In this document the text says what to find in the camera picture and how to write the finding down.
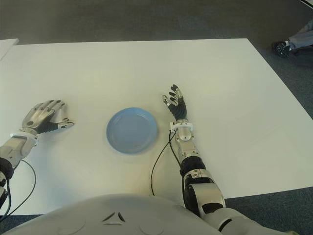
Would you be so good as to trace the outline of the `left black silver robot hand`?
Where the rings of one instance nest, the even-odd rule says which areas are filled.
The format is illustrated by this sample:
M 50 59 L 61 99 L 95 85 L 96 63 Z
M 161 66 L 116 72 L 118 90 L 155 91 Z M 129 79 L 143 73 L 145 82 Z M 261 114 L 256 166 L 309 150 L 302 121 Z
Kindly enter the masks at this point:
M 65 117 L 59 122 L 51 120 L 62 111 L 65 103 L 61 100 L 48 100 L 34 106 L 22 121 L 21 131 L 34 135 L 72 127 L 74 122 Z

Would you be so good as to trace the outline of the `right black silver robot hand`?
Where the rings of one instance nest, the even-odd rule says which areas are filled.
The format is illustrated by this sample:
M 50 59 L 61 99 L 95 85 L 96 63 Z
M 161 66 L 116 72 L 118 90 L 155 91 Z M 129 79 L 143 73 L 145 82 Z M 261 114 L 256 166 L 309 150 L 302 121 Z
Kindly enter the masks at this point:
M 170 97 L 163 95 L 162 101 L 174 116 L 175 120 L 187 119 L 187 108 L 183 94 L 176 84 L 171 86 L 169 95 Z

